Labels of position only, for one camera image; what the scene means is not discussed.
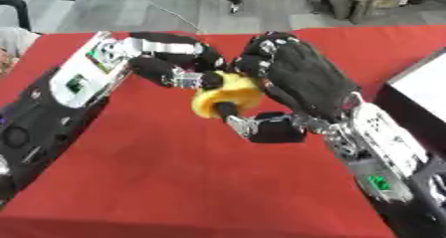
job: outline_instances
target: yellow object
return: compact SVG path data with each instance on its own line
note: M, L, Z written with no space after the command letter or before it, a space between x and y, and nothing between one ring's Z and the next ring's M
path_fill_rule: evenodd
M239 113L260 103L262 92L250 78L220 71L216 73L223 77L223 87L217 90L197 91L192 99L192 110L197 115L206 119L220 118L214 110L214 105L222 102L235 104Z

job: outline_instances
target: robotic hand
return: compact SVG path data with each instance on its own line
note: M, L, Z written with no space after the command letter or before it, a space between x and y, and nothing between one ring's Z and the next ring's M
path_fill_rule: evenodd
M255 79L291 114L239 117L215 106L240 135L255 142L302 141L321 134L398 237L444 237L445 162L428 152L310 44L285 33L253 38L229 68Z
M341 117L346 97L357 90L310 44L286 33L253 38L229 70L256 79L259 88L292 114L238 117L230 104L216 106L227 123L253 142L298 142Z
M212 47L196 39L160 33L132 33L142 41L141 55L129 60L137 75L163 87L215 89L223 79L212 71L224 71L224 58Z

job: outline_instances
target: red tablecloth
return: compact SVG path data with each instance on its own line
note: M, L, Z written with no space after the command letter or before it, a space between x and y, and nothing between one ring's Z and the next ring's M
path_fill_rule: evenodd
M319 47L368 97L446 43L446 26L295 33ZM90 36L39 39L1 80L0 105ZM250 37L200 38L231 59ZM197 117L192 95L130 76L81 138L0 214L0 236L392 236L319 136L305 144L248 143L220 120ZM264 99L260 110L283 108Z

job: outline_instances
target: gray floor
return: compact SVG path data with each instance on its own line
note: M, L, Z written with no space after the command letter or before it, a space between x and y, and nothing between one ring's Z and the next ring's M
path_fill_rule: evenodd
M228 13L224 0L26 0L33 29L42 33L113 31L188 31L193 26L160 10L179 14L205 33L260 33L310 27L353 26L314 14L308 0L244 0L243 10ZM377 14L363 25L446 24L446 0L427 0ZM16 25L11 8L0 7L0 26Z

